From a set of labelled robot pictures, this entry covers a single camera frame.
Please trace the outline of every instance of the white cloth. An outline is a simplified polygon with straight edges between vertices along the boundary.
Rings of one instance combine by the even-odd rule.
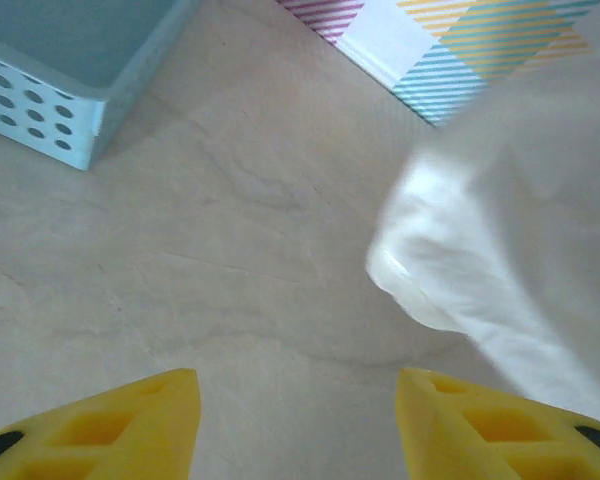
[[[600,54],[510,79],[417,148],[368,271],[527,396],[600,419]]]

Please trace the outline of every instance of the basket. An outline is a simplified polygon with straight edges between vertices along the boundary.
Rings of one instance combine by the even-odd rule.
[[[0,0],[0,134],[102,153],[200,0]]]

